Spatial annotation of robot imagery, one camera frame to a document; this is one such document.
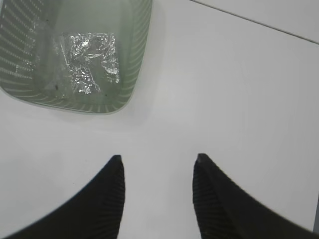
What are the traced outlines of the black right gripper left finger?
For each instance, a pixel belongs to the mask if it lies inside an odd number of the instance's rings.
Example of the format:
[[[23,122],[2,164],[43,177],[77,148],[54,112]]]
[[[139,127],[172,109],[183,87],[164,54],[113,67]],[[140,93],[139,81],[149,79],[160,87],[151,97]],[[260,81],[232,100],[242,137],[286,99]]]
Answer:
[[[125,170],[114,155],[76,195],[10,239],[116,239],[125,204]]]

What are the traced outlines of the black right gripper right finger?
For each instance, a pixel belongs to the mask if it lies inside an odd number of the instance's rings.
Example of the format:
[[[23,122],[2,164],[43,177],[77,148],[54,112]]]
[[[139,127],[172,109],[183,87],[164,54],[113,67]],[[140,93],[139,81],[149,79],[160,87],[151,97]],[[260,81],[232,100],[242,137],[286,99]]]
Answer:
[[[200,153],[194,164],[192,202],[203,239],[315,239],[251,197]]]

